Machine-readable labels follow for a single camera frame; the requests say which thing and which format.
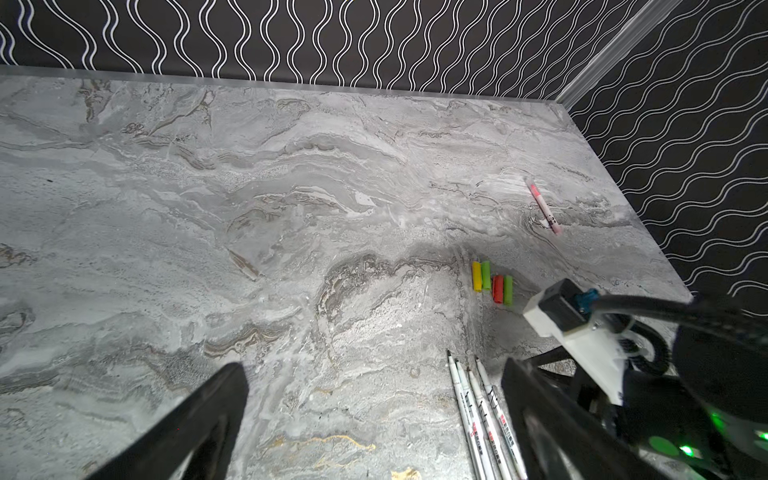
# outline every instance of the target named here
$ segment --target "pink highlighter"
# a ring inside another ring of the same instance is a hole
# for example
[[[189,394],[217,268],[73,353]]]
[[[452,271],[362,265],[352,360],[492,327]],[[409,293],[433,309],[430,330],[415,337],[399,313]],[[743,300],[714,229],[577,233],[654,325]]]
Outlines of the pink highlighter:
[[[549,210],[549,206],[547,205],[547,202],[544,201],[544,198],[538,192],[538,188],[536,188],[536,184],[531,183],[530,185],[528,185],[528,188],[531,189],[533,198],[536,200],[538,207],[541,208],[541,212],[547,218],[547,222],[549,222],[549,227],[552,229],[554,234],[560,235],[561,233],[563,233],[563,227],[561,227],[558,221],[554,219],[554,215],[552,215],[552,212]]]

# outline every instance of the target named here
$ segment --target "black wall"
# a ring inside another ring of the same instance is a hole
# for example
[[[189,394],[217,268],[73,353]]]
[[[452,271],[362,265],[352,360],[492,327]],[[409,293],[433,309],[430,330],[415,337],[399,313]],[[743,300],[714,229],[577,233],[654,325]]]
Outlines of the black wall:
[[[0,61],[554,98],[645,0],[7,0]]]
[[[572,109],[693,292],[768,317],[768,1],[684,0]]]

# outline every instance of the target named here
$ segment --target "patterned wallpaper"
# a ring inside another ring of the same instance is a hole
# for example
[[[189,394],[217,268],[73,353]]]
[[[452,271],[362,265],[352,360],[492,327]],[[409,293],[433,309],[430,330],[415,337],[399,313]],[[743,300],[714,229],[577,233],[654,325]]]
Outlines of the patterned wallpaper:
[[[645,0],[6,0],[0,61],[552,99]]]
[[[693,292],[768,317],[768,0],[683,0],[572,109]]]

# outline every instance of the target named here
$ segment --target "black cable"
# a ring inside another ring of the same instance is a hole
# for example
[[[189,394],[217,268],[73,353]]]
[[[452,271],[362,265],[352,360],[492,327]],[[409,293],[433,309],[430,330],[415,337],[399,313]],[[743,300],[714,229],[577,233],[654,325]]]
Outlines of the black cable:
[[[670,368],[670,350],[667,342],[659,335],[659,332],[642,322],[635,321],[630,328],[637,335],[650,342],[654,348],[654,359],[650,362],[640,355],[640,347],[631,339],[619,339],[621,349],[627,354],[630,362],[641,372],[662,376]]]
[[[630,295],[604,295],[594,300],[591,308],[595,318],[623,313],[678,323],[768,356],[768,322],[732,311],[716,310],[702,303],[687,304]]]

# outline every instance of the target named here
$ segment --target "wavy line pattern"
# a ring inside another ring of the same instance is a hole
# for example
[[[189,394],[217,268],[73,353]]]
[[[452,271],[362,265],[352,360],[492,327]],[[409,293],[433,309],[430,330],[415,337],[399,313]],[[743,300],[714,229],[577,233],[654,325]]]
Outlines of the wavy line pattern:
[[[683,0],[572,109],[692,291],[768,317],[768,0]]]
[[[0,61],[546,99],[646,1],[15,0],[0,9]],[[17,22],[38,5],[34,31]]]

